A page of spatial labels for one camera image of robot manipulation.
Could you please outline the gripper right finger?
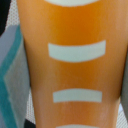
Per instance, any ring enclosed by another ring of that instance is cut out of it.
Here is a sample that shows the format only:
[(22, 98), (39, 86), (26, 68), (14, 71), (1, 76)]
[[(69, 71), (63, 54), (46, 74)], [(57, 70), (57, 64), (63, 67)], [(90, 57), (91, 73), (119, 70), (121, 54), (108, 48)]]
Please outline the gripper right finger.
[(128, 50), (126, 55), (123, 82), (121, 88), (121, 102), (119, 112), (124, 113), (126, 123), (128, 125)]

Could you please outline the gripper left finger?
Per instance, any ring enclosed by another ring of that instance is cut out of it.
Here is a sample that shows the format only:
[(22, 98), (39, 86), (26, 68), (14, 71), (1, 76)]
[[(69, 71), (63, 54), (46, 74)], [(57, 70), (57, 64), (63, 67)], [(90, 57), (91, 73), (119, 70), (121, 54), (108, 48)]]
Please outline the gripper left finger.
[(29, 70), (19, 25), (0, 37), (0, 128), (24, 128)]

